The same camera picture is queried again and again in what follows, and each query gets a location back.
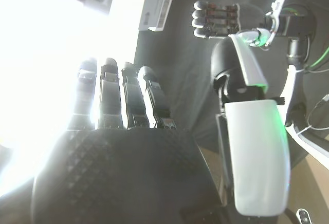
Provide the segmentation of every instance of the dark gray surface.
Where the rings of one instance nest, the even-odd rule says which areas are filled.
[[[218,99],[210,86],[210,56],[217,40],[204,40],[193,35],[191,14],[195,1],[173,0],[163,32],[139,33],[135,64],[150,66],[157,73],[171,104],[172,117],[177,126],[191,130],[199,145],[217,152],[217,127],[214,117],[218,112]],[[274,0],[207,1],[222,5],[249,3],[267,12],[271,10],[271,2]],[[310,62],[314,62],[327,47],[329,27],[326,23],[329,21],[329,12],[323,8],[329,4],[328,0],[311,1],[311,8],[318,20],[317,35],[311,46],[309,58]],[[286,4],[292,2],[304,3],[303,0],[287,0]],[[269,83],[267,96],[279,95],[287,74],[287,39],[275,38],[267,52],[258,48],[253,50]],[[328,78],[329,72],[305,76],[308,109],[329,92]],[[314,125],[329,125],[325,117],[322,119],[315,115],[314,121],[318,121]]]

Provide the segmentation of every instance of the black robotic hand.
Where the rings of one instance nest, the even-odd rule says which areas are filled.
[[[194,35],[199,38],[225,38],[241,31],[264,28],[264,12],[251,4],[217,6],[207,1],[194,3]]]

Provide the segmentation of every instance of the overexposed white area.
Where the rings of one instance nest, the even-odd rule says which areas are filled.
[[[79,63],[133,62],[142,4],[113,0],[105,15],[77,0],[0,0],[0,142],[15,149],[0,197],[42,168],[65,130]]]

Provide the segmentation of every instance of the barcode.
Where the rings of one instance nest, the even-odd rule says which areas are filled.
[[[169,3],[170,3],[170,0],[164,0],[164,2],[163,2],[160,19],[159,19],[158,26],[157,26],[158,28],[162,28],[165,25],[165,20],[166,20],[167,10],[169,8]]]

